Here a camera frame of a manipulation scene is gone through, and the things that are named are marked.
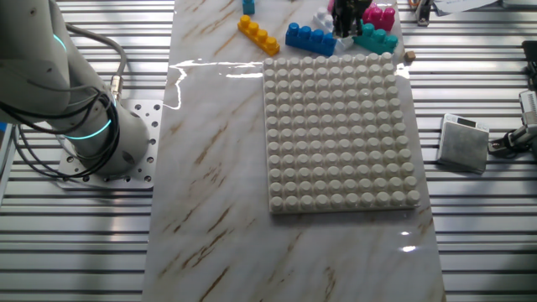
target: black wire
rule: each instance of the black wire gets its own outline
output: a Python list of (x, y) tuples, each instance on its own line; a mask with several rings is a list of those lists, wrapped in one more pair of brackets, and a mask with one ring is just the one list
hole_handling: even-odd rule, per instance
[(110, 158), (113, 156), (113, 154), (115, 153), (117, 149), (117, 145), (119, 144), (119, 120), (118, 120), (117, 110), (114, 106), (109, 105), (111, 101), (108, 99), (107, 96), (100, 98), (99, 101), (101, 101), (102, 105), (107, 108), (107, 115), (108, 115), (108, 118), (110, 118), (111, 120), (111, 123), (110, 123), (111, 131), (108, 132), (107, 139), (105, 140), (105, 143), (103, 144), (103, 147), (104, 147), (103, 156), (99, 160), (97, 160), (90, 168), (87, 168), (76, 174), (64, 174), (56, 169), (52, 169), (50, 166), (45, 164), (42, 160), (40, 160), (37, 157), (37, 155), (32, 150), (31, 146), (29, 145), (28, 139), (24, 135), (22, 128), (20, 127), (20, 125), (18, 125), (17, 129), (19, 130), (20, 138), (23, 141), (23, 144), (26, 147), (26, 149), (29, 151), (30, 155), (32, 155), (32, 157), (35, 159), (35, 161), (38, 164), (41, 164), (43, 167), (45, 167), (48, 171), (50, 171), (53, 174), (37, 169), (37, 167), (35, 167), (34, 164), (32, 164), (28, 160), (26, 155), (23, 153), (23, 150), (20, 148), (20, 145), (18, 145), (18, 136), (17, 136), (16, 128), (13, 128), (12, 140), (21, 159), (23, 159), (23, 161), (37, 173), (45, 175), (50, 178), (56, 178), (56, 179), (61, 178), (61, 179), (67, 180), (70, 178), (86, 177), (97, 172), (110, 160)]
[(119, 61), (119, 67), (117, 68), (117, 71), (116, 71), (116, 76), (123, 75), (123, 72), (125, 71), (125, 66), (127, 65), (127, 54), (125, 53), (125, 50), (123, 50), (121, 45), (116, 43), (116, 41), (109, 39), (103, 35), (92, 33), (89, 30), (77, 28), (76, 26), (73, 26), (72, 24), (66, 23), (65, 26), (67, 27), (67, 30), (69, 30), (72, 33), (81, 34), (89, 39), (93, 39), (95, 41), (104, 43), (106, 45), (109, 45), (113, 49), (115, 49), (119, 53), (119, 56), (121, 58)]

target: white lego baseplate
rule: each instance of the white lego baseplate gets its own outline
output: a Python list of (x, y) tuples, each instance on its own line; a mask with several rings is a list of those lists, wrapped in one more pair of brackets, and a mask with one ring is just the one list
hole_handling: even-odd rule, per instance
[(391, 62), (389, 53), (264, 61), (272, 213), (419, 205)]

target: brown vein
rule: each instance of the brown vein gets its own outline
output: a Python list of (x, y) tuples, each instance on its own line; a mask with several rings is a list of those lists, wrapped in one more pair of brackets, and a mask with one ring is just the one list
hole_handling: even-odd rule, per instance
[(222, 222), (222, 221), (224, 220), (224, 218), (226, 217), (226, 215), (227, 215), (227, 213), (229, 212), (229, 209), (230, 209), (230, 208), (231, 208), (231, 206), (229, 206), (229, 207), (228, 207), (228, 208), (227, 208), (227, 209), (220, 215), (220, 218), (218, 218), (218, 221), (216, 221), (216, 223), (215, 223), (213, 226), (211, 226), (211, 228), (207, 231), (207, 233), (210, 232), (210, 231), (212, 231), (216, 226), (218, 226), (218, 224), (219, 224), (220, 222)]
[(211, 287), (203, 294), (203, 296), (200, 299), (200, 302), (203, 302), (203, 300), (207, 297), (207, 295), (220, 283), (222, 278), (224, 278), (224, 275), (226, 275), (227, 270), (229, 269), (229, 266), (224, 268), (224, 271), (216, 278), (215, 282), (212, 283)]
[(215, 141), (220, 137), (220, 135), (222, 135), (222, 133), (224, 131), (226, 131), (226, 129), (227, 129), (227, 123), (226, 123), (226, 126), (224, 126), (224, 128), (218, 129), (218, 132), (211, 138), (211, 142), (208, 145), (205, 146), (205, 148), (201, 152), (200, 156), (194, 162), (195, 164), (201, 164), (201, 162), (203, 161), (203, 159), (207, 155), (207, 151), (209, 151), (209, 148), (212, 147), (212, 145), (215, 143)]

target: lego brick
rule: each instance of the lego brick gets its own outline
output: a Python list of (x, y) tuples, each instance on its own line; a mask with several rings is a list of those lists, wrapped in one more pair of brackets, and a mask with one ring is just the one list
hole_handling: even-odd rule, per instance
[(407, 51), (404, 53), (404, 60), (407, 63), (412, 63), (414, 60), (416, 60), (416, 53), (414, 51)]
[(276, 38), (269, 37), (266, 30), (259, 29), (259, 24), (252, 22), (249, 16), (243, 15), (237, 27), (268, 55), (278, 54), (279, 44)]
[(332, 34), (324, 34), (321, 29), (313, 32), (309, 26), (300, 27), (297, 23), (289, 24), (285, 34), (285, 44), (317, 54), (331, 56), (334, 54), (336, 40)]
[(394, 35), (386, 35), (384, 29), (375, 29), (371, 24), (362, 26), (363, 34), (361, 36), (352, 37), (354, 44), (358, 44), (365, 49), (371, 50), (377, 55), (385, 52), (392, 54), (397, 47), (399, 40)]
[(255, 14), (255, 0), (242, 0), (242, 14)]
[(363, 13), (362, 21), (364, 24), (371, 23), (376, 29), (384, 29), (389, 32), (394, 26), (395, 9), (386, 8), (382, 10), (377, 7), (376, 3), (372, 3)]
[[(313, 15), (313, 23), (325, 32), (331, 33), (334, 30), (334, 19), (328, 13), (326, 8), (319, 8), (317, 13)], [(354, 44), (352, 37), (347, 37), (344, 39), (336, 39), (336, 48), (335, 51), (342, 53), (347, 49), (350, 49)]]
[(264, 61), (273, 214), (419, 205), (394, 72), (388, 53)]

